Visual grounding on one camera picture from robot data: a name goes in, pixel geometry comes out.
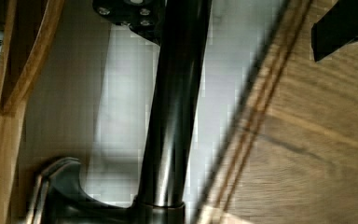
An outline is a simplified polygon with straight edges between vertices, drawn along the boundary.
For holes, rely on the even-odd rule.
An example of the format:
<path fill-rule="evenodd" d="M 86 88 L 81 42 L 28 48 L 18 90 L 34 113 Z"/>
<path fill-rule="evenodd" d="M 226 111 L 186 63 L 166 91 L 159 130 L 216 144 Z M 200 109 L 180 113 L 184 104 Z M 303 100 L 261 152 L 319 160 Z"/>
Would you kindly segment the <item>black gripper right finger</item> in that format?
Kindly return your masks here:
<path fill-rule="evenodd" d="M 357 41 L 358 0 L 337 0 L 311 28 L 311 48 L 315 62 Z"/>

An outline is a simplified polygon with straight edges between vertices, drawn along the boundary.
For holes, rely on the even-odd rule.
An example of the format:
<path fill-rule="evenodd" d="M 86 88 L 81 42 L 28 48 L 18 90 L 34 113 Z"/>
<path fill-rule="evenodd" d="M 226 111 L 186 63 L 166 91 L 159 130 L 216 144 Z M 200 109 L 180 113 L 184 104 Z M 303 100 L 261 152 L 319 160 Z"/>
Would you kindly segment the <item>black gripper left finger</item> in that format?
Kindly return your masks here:
<path fill-rule="evenodd" d="M 157 45 L 161 43 L 166 0 L 92 0 L 96 13 Z"/>

